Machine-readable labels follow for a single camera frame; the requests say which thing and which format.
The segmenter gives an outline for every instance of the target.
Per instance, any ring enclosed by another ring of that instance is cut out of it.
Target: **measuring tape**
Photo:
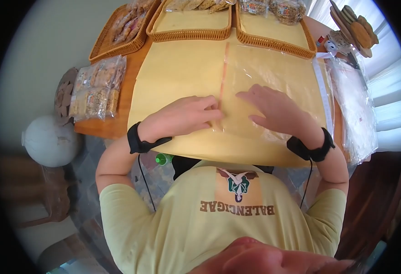
[[[322,76],[322,71],[320,70],[318,58],[332,58],[330,53],[317,53],[316,57],[313,58],[313,70],[316,75],[316,80],[318,81],[320,96],[322,98],[322,104],[324,105],[325,121],[327,123],[327,131],[331,134],[334,139],[335,133],[333,128],[333,120],[331,118],[331,108],[330,102],[328,101],[327,89],[325,88],[324,77]]]

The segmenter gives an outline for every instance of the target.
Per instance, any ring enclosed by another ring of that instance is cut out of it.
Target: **black cable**
[[[306,189],[304,190],[304,195],[302,195],[302,200],[301,200],[301,205],[299,206],[299,208],[302,207],[302,202],[304,202],[304,197],[306,196],[307,193],[307,188],[309,187],[309,181],[310,181],[310,176],[311,176],[311,171],[313,170],[313,162],[310,159],[310,173],[309,173],[309,177],[307,179],[307,185],[306,185]]]
[[[150,200],[152,201],[153,210],[156,211],[155,204],[153,203],[153,200],[152,200],[152,194],[150,194],[149,186],[147,185],[147,182],[146,182],[146,177],[144,176],[143,169],[141,168],[140,155],[138,155],[138,165],[140,166],[141,175],[143,175],[144,183],[146,184],[147,191],[149,192],[149,197],[150,197]]]

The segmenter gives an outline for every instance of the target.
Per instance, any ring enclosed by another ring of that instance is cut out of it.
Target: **wooden table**
[[[235,9],[232,16],[232,25],[235,27]],[[331,30],[326,25],[310,18],[305,17],[305,22],[310,30],[315,41],[321,36],[326,36]],[[144,58],[146,58],[149,52],[150,46],[152,45],[152,39],[147,38],[144,46],[137,52],[127,55],[127,68],[126,74],[121,87],[119,97],[119,107],[115,118],[107,118],[104,122],[99,119],[90,119],[80,121],[74,124],[74,130],[77,133],[88,134],[98,136],[104,139],[118,139],[127,133],[127,120],[129,117],[130,105],[132,102],[133,86],[143,64]],[[318,48],[319,52],[326,52],[323,45]],[[340,111],[339,104],[335,100],[335,142],[342,147],[343,132],[342,132],[342,114]]]

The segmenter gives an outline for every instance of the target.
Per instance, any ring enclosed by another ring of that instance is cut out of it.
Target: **tiled floor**
[[[99,195],[95,184],[95,171],[99,163],[100,156],[105,151],[105,145],[110,145],[110,140],[102,140],[97,137],[85,135],[82,151],[71,163],[73,176],[80,181],[77,185],[69,188],[72,221],[79,230],[79,235],[88,249],[95,256],[101,266],[108,273],[120,273],[115,266],[112,256],[105,241],[102,228],[102,217],[100,213]],[[171,164],[159,166],[155,162],[156,152],[150,151],[141,154],[140,162],[144,177],[148,183],[151,196],[155,207],[158,206],[163,196],[167,193],[173,183],[175,171]],[[262,167],[263,171],[274,174],[282,180],[288,187],[293,199],[297,204],[301,203],[304,192],[304,182],[310,172],[309,168],[274,168]],[[130,174],[135,189],[143,198],[149,209],[153,211],[149,193],[141,174],[138,161],[134,162]],[[313,169],[307,190],[306,199],[302,205],[302,210],[307,210],[307,203],[311,203],[316,192],[318,181],[320,180],[317,169]]]

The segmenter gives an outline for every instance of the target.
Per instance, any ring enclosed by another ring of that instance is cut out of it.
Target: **white curtain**
[[[377,117],[377,151],[401,151],[401,48],[384,15],[372,0],[335,0],[339,9],[349,5],[373,27],[379,44],[372,58],[362,58]],[[329,0],[308,0],[307,15],[339,30],[330,16]]]

